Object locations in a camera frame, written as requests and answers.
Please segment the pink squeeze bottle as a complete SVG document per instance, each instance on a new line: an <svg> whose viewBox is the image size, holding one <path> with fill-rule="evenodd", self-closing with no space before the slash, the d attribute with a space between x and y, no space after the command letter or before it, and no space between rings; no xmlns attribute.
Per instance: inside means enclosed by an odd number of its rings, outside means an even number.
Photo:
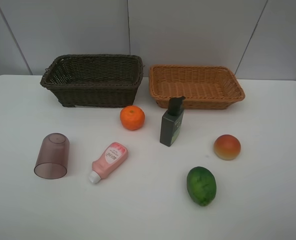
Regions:
<svg viewBox="0 0 296 240"><path fill-rule="evenodd" d="M128 157L128 149L118 142L113 142L100 156L92 163L92 171L89 180L92 184L106 179L114 172Z"/></svg>

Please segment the dark green pump bottle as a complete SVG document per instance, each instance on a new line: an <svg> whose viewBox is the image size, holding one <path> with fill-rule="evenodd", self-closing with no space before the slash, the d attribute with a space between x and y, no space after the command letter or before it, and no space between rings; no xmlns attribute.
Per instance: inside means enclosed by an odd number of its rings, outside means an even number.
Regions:
<svg viewBox="0 0 296 240"><path fill-rule="evenodd" d="M177 139L183 120L185 97L172 97L169 100L168 109L162 116L160 143L170 147Z"/></svg>

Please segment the dark brown wicker basket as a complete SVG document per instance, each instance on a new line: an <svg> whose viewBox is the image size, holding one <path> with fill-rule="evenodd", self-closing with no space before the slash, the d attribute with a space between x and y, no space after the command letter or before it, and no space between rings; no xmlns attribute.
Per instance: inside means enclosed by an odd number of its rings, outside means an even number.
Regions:
<svg viewBox="0 0 296 240"><path fill-rule="evenodd" d="M142 79L139 56L67 54L53 61L40 84L66 108L124 108L134 103Z"/></svg>

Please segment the translucent brown plastic cup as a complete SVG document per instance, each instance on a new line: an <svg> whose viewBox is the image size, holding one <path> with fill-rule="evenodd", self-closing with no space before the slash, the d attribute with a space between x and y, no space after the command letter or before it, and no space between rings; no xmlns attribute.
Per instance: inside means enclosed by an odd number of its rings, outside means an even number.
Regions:
<svg viewBox="0 0 296 240"><path fill-rule="evenodd" d="M34 173L43 179L54 180L67 174L70 142L61 133L47 135L41 144Z"/></svg>

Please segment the light brown wicker basket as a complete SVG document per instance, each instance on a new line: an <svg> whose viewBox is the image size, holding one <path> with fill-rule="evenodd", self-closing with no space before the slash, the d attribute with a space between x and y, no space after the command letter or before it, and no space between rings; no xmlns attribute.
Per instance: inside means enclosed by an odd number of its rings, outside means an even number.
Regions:
<svg viewBox="0 0 296 240"><path fill-rule="evenodd" d="M188 110L224 110L245 98L235 75L224 66L153 65L149 92L164 109L169 99L181 96Z"/></svg>

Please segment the orange tangerine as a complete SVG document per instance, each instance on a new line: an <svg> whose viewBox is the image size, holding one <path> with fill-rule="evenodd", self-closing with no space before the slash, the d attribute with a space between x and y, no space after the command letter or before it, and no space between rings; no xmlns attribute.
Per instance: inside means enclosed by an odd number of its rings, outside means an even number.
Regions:
<svg viewBox="0 0 296 240"><path fill-rule="evenodd" d="M143 127L145 113L138 106L130 105L121 110L120 121L125 129L135 131Z"/></svg>

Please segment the green lime fruit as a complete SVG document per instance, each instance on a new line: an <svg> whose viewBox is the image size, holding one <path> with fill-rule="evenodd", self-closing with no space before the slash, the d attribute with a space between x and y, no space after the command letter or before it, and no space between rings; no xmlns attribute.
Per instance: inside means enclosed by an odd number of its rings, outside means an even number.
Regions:
<svg viewBox="0 0 296 240"><path fill-rule="evenodd" d="M192 168L186 178L187 192L192 201L202 207L209 205L217 193L214 175L206 168Z"/></svg>

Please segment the red yellow peach toy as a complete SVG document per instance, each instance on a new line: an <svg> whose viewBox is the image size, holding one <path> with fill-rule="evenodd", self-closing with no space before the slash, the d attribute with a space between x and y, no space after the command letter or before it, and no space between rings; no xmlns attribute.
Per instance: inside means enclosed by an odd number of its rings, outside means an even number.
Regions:
<svg viewBox="0 0 296 240"><path fill-rule="evenodd" d="M230 161L240 154L241 143L233 135L224 134L215 140L213 150L220 159Z"/></svg>

